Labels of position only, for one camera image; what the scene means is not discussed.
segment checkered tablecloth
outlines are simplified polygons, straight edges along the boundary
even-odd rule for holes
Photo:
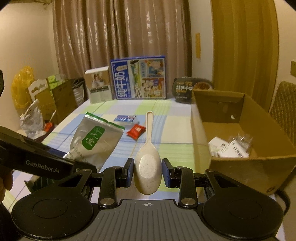
[[[44,140],[44,144],[63,152],[70,150],[73,135],[86,112],[93,113],[108,121],[113,121],[117,115],[137,115],[138,121],[145,126],[147,111],[154,112],[152,143],[159,152],[161,159],[168,158],[170,163],[176,166],[185,166],[195,171],[192,133],[190,125],[191,105],[168,100],[113,100],[109,102],[92,104],[85,102],[66,119],[64,119]],[[126,135],[122,135],[118,145],[107,159],[101,172],[111,166],[123,166],[128,157],[135,158],[138,150],[146,141],[143,134],[138,141]],[[203,148],[199,148],[202,157]],[[11,191],[6,191],[3,204],[9,209],[22,197],[30,194],[24,180],[29,180],[32,175],[15,171],[13,173],[14,184]],[[99,188],[95,188],[91,202],[97,203]],[[165,187],[162,179],[159,189],[152,195],[143,195],[135,188],[134,183],[130,188],[117,190],[118,201],[120,199],[175,199],[178,201],[179,189]],[[280,228],[277,238],[285,241],[283,228]]]

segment white wall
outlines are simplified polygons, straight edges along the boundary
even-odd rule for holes
[[[35,79],[58,73],[55,56],[52,5],[40,3],[8,4],[0,11],[0,69],[4,92],[0,97],[0,126],[20,128],[10,87],[14,76],[26,65],[34,69]]]
[[[189,0],[192,36],[192,77],[213,79],[213,24],[211,0]],[[195,54],[195,34],[200,33],[201,59]]]
[[[276,89],[281,81],[296,84],[290,74],[291,60],[296,59],[296,11],[284,0],[274,0],[279,25],[279,65]]]

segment red candy wrapper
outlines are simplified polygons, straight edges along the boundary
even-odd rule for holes
[[[135,124],[126,134],[135,141],[146,131],[146,127]]]

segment black circular disc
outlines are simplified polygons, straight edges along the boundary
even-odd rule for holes
[[[202,209],[205,221],[216,232],[237,239],[264,239],[278,230],[283,212],[262,194],[229,192],[209,198]]]
[[[93,207],[72,188],[56,187],[54,191],[41,189],[22,198],[11,214],[25,236],[60,239],[83,229],[92,218]]]

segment human hand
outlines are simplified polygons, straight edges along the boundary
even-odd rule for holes
[[[6,174],[3,179],[0,178],[0,202],[4,200],[5,196],[5,189],[11,190],[13,183],[13,176],[12,172]]]

